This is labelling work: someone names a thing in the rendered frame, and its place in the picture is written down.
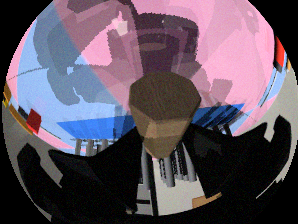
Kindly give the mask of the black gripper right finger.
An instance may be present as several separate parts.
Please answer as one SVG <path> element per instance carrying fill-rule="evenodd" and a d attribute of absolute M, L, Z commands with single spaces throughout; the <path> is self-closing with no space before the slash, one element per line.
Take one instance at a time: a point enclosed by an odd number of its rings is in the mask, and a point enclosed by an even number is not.
<path fill-rule="evenodd" d="M 182 136 L 182 144 L 196 169 L 205 198 L 220 193 L 221 186 L 233 175 L 247 149 L 265 136 L 266 128 L 267 123 L 262 123 L 241 136 L 230 136 L 194 123 L 189 125 Z"/>

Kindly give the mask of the red-handled screwdriver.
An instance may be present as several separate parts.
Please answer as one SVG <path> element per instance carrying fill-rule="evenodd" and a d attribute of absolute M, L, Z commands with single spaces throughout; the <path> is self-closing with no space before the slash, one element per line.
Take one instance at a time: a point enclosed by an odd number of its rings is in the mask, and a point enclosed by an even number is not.
<path fill-rule="evenodd" d="M 270 85 L 269 92 L 267 92 L 266 99 L 263 99 L 262 105 L 265 104 L 265 101 L 267 100 L 267 97 L 269 97 L 269 93 L 271 92 L 271 88 L 273 88 L 274 81 L 277 80 L 277 79 L 275 79 L 275 77 L 277 77 L 277 75 L 278 75 L 277 72 L 282 73 L 282 68 L 283 68 L 282 65 L 285 64 L 285 63 L 283 63 L 283 60 L 285 60 L 285 57 L 283 57 L 283 56 L 285 56 L 285 49 L 283 49 L 281 41 L 278 40 L 278 36 L 275 35 L 275 32 L 274 32 L 274 40 L 275 40 L 274 68 L 277 69 L 277 71 L 275 71 L 273 84 Z M 262 105 L 259 108 L 262 108 Z"/>

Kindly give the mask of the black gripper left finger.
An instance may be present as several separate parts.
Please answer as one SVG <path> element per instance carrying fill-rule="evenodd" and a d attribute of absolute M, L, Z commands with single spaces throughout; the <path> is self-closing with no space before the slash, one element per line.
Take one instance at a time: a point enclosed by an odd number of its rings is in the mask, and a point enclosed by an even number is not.
<path fill-rule="evenodd" d="M 93 156 L 71 155 L 49 149 L 48 155 L 63 175 L 98 186 L 126 210 L 136 212 L 142 139 L 137 127 Z"/>

